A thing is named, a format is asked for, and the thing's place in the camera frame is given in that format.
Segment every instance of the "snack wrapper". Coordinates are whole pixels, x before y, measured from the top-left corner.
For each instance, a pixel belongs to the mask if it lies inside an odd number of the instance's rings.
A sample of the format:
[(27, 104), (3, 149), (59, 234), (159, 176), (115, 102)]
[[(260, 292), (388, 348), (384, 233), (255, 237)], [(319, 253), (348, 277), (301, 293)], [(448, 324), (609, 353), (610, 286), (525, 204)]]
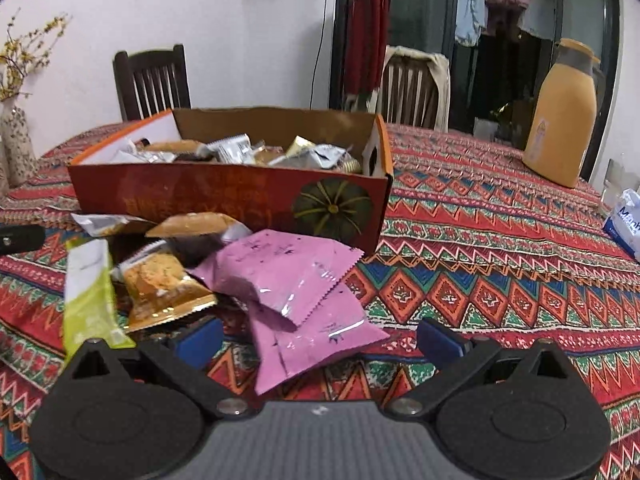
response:
[(293, 139), (293, 142), (289, 146), (289, 149), (287, 150), (287, 153), (285, 153), (285, 155), (294, 156), (300, 153), (302, 150), (306, 150), (307, 148), (312, 148), (314, 146), (315, 144), (310, 140), (306, 140), (304, 137), (297, 136), (295, 139)]
[(136, 345), (116, 322), (116, 295), (109, 277), (110, 268), (106, 240), (91, 240), (69, 249), (63, 317), (65, 362), (92, 337), (104, 339), (111, 348)]
[(260, 356), (258, 395), (296, 375), (340, 360), (388, 338), (367, 320), (349, 287), (339, 283), (296, 330), (274, 311), (249, 302), (249, 321)]
[(629, 256), (640, 262), (640, 195), (632, 189), (624, 190), (603, 230)]
[(71, 217), (89, 236), (94, 238), (145, 233), (156, 225), (143, 218), (128, 215), (79, 215), (71, 213)]
[(251, 140), (241, 134), (210, 142), (207, 148), (224, 164), (242, 164), (245, 154), (251, 151)]
[(128, 332), (180, 319), (217, 303), (167, 249), (165, 243), (156, 242), (120, 264), (133, 300)]
[(175, 153), (166, 152), (124, 152), (119, 150), (109, 161), (110, 164), (146, 164), (154, 162), (168, 163), (177, 158)]
[(347, 152), (338, 161), (335, 171), (339, 171), (340, 173), (362, 173), (362, 165), (357, 158), (354, 158), (351, 153)]
[(255, 301), (300, 326), (362, 254), (328, 238), (265, 229), (211, 254), (191, 273), (210, 290)]
[(191, 267), (213, 251), (251, 233), (247, 226), (231, 216), (203, 212), (171, 216), (146, 232), (146, 236), (164, 238), (180, 262)]
[(110, 164), (146, 164), (153, 162), (173, 162), (176, 159), (175, 153), (163, 152), (162, 150), (143, 151), (144, 146), (129, 140), (126, 147), (118, 150), (111, 160)]
[(242, 158), (243, 164), (255, 164), (256, 166), (268, 166), (269, 163), (282, 156), (284, 150), (280, 146), (260, 146), (252, 147), (250, 152), (244, 154)]
[(292, 156), (284, 155), (275, 158), (269, 166), (300, 170), (330, 170), (338, 165), (346, 152), (344, 148), (338, 148), (332, 144), (318, 144)]

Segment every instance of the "cookie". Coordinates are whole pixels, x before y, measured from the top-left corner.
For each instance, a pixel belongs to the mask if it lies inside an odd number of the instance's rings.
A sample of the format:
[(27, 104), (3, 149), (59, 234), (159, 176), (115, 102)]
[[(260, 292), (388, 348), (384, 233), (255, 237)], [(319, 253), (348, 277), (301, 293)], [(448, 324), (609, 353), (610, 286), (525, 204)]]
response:
[(127, 285), (128, 290), (133, 290), (138, 282), (138, 276), (140, 275), (140, 265), (129, 267), (127, 270), (122, 271), (122, 280)]
[(137, 288), (142, 294), (171, 290), (185, 278), (184, 268), (172, 254), (152, 254), (140, 264)]

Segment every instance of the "clear container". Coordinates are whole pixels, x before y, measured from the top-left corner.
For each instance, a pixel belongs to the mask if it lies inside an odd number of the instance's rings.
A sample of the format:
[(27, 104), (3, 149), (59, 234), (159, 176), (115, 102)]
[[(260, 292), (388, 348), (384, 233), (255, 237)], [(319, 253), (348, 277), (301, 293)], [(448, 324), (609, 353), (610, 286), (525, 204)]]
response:
[(625, 189), (638, 190), (639, 187), (640, 177), (633, 171), (625, 171), (621, 162), (610, 158), (607, 173), (604, 176), (604, 187), (600, 195), (600, 212), (604, 216), (608, 216)]

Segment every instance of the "snack box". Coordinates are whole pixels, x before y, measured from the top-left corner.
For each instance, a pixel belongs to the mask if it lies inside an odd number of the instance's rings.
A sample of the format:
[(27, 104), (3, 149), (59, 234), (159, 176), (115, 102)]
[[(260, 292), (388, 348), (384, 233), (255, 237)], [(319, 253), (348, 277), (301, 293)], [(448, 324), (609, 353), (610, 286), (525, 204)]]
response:
[[(108, 164), (128, 140), (206, 143), (237, 134), (285, 150), (296, 136), (351, 147), (363, 174), (207, 162)], [(160, 222), (180, 213), (223, 212), (253, 231), (334, 238), (367, 254), (376, 250), (393, 182), (380, 115), (266, 107), (166, 110), (91, 146), (68, 170), (84, 213)]]

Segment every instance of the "patterned tablecloth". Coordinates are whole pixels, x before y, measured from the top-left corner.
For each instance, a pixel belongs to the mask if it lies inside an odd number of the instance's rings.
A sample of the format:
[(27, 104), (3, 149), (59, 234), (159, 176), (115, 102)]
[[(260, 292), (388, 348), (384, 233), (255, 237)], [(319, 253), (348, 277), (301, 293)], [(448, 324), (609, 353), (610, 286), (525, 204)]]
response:
[[(118, 127), (47, 153), (39, 176), (0, 201), (0, 222), (47, 228), (40, 250), (0, 258), (0, 452), (22, 480), (40, 477), (28, 423), (63, 360), (64, 243), (79, 235), (68, 214), (77, 203), (64, 163)], [(405, 126), (389, 130), (396, 180), (378, 252), (345, 281), (391, 338), (267, 397), (388, 402), (434, 373), (416, 348), (415, 325), (424, 316), (514, 348), (551, 337), (610, 420), (612, 447), (598, 478), (636, 478), (640, 265), (601, 231), (594, 190), (546, 182), (511, 148)], [(209, 376), (254, 397), (258, 359), (244, 319), (219, 314), (226, 342)]]

